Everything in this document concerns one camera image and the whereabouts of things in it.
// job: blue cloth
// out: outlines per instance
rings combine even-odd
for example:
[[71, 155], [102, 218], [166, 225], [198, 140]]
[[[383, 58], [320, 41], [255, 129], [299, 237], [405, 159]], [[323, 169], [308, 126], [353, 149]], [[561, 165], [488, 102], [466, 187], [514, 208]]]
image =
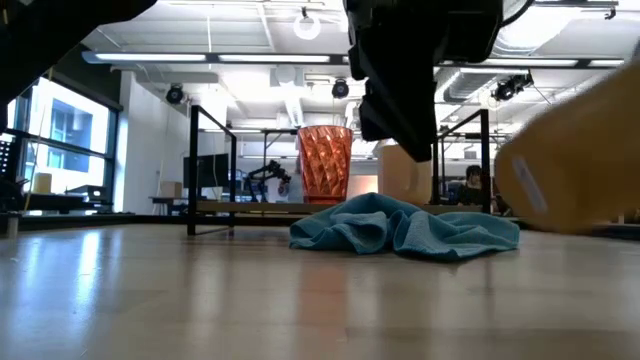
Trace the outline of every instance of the blue cloth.
[[393, 249], [457, 261], [518, 247], [520, 230], [510, 221], [483, 213], [438, 216], [379, 194], [355, 197], [291, 225], [289, 247], [376, 254]]

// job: black cable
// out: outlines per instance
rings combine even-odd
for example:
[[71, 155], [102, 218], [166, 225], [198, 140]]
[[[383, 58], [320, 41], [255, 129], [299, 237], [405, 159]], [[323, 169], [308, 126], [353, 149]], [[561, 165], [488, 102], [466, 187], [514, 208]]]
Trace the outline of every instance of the black cable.
[[529, 10], [529, 7], [533, 5], [535, 1], [536, 0], [527, 0], [527, 2], [520, 8], [520, 10], [518, 10], [515, 14], [511, 15], [510, 18], [504, 20], [500, 25], [500, 27], [505, 27], [507, 25], [513, 24], [516, 20], [520, 18], [520, 16], [522, 16], [525, 12], [527, 12], [527, 10]]

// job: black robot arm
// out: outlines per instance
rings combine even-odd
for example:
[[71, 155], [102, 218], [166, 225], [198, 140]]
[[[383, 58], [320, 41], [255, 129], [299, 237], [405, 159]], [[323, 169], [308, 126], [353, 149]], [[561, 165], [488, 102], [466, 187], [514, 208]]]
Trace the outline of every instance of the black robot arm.
[[[255, 177], [260, 173], [270, 173], [269, 175], [265, 175], [264, 177]], [[280, 164], [271, 160], [267, 165], [253, 170], [247, 174], [245, 178], [245, 187], [249, 187], [249, 193], [251, 194], [251, 202], [258, 202], [258, 198], [256, 198], [256, 194], [253, 191], [253, 187], [251, 186], [252, 180], [258, 180], [258, 189], [260, 190], [260, 195], [262, 196], [262, 202], [267, 202], [267, 196], [264, 193], [264, 183], [273, 178], [278, 178], [288, 183], [291, 181], [291, 176], [287, 175], [287, 171], [284, 170]]]

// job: orange vase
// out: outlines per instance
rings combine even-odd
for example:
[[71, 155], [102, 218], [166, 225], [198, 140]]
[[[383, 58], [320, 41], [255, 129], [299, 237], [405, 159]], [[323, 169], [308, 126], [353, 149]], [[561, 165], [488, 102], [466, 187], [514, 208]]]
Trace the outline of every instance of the orange vase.
[[304, 201], [337, 204], [347, 198], [353, 131], [342, 126], [298, 130]]

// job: wooden floor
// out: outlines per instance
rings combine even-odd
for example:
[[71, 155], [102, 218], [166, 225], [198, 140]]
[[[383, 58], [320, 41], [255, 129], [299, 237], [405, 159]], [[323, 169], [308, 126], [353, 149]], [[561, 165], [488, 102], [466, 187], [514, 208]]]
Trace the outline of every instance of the wooden floor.
[[523, 233], [446, 265], [185, 233], [0, 241], [0, 359], [640, 358], [640, 243]]

